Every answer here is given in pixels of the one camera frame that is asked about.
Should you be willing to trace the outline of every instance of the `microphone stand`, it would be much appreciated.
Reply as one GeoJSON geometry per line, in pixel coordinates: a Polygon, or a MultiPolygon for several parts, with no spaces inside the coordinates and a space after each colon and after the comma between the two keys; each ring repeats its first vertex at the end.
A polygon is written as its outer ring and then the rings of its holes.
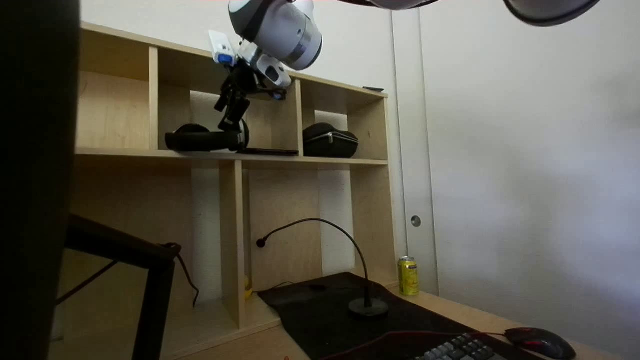
{"type": "Polygon", "coordinates": [[[362,268],[364,269],[364,277],[367,281],[367,284],[364,286],[364,296],[358,299],[355,299],[353,301],[351,301],[349,303],[349,312],[354,315],[355,317],[358,318],[377,318],[377,317],[382,317],[382,316],[386,316],[388,311],[389,311],[389,306],[387,305],[386,302],[380,300],[380,299],[372,299],[371,298],[371,292],[369,289],[369,272],[367,271],[367,263],[364,261],[364,256],[362,255],[362,251],[360,250],[360,247],[358,246],[358,244],[356,243],[356,241],[351,237],[351,235],[349,235],[349,233],[347,233],[343,228],[339,227],[338,225],[335,225],[332,222],[329,222],[327,220],[321,219],[321,218],[305,218],[302,220],[298,220],[295,222],[292,222],[289,225],[285,225],[283,227],[279,227],[278,229],[275,229],[274,231],[271,231],[270,233],[268,233],[265,237],[258,239],[255,244],[260,247],[263,248],[267,245],[267,239],[269,238],[269,236],[273,235],[274,233],[277,233],[281,230],[287,229],[288,227],[291,227],[293,225],[297,225],[300,224],[301,222],[307,222],[307,221],[319,221],[319,222],[324,222],[325,224],[329,224],[331,226],[333,226],[334,228],[338,229],[339,231],[341,231],[343,234],[345,234],[347,236],[347,238],[349,238],[349,240],[351,240],[351,242],[353,243],[353,246],[355,246],[356,250],[358,251],[358,255],[360,255],[360,260],[362,260],[362,268]]]}

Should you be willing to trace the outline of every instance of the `keyboard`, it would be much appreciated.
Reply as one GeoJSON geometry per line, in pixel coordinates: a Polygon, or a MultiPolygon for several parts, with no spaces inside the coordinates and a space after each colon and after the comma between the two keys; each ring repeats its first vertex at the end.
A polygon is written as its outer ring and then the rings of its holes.
{"type": "Polygon", "coordinates": [[[506,360],[480,340],[464,334],[407,360],[506,360]]]}

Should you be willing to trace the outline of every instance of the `microphone base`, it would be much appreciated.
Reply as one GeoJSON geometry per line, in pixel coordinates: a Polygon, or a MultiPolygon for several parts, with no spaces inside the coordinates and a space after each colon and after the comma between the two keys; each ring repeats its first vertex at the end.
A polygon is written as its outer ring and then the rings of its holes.
{"type": "Polygon", "coordinates": [[[361,319],[382,318],[388,312],[387,303],[379,299],[371,299],[371,307],[364,306],[364,298],[355,299],[349,303],[349,313],[361,319]]]}

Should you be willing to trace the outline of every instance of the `black case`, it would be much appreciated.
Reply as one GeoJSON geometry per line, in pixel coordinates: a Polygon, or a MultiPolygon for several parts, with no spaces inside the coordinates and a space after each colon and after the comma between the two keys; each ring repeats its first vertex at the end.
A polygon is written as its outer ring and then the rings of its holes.
{"type": "Polygon", "coordinates": [[[302,132],[305,156],[350,158],[358,150],[358,138],[349,131],[319,122],[302,132]]]}

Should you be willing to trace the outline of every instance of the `mouse pad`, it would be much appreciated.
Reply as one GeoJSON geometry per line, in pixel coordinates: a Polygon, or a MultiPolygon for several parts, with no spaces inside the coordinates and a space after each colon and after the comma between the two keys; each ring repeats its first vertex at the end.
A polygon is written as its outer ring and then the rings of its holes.
{"type": "MultiPolygon", "coordinates": [[[[284,329],[313,360],[407,360],[423,356],[455,336],[398,334],[373,340],[390,331],[482,331],[405,301],[376,283],[372,283],[371,294],[388,304],[388,316],[377,320],[353,318],[348,304],[363,296],[364,284],[365,279],[344,272],[262,291],[258,296],[278,312],[284,329]]],[[[540,360],[491,336],[473,337],[507,360],[540,360]]]]}

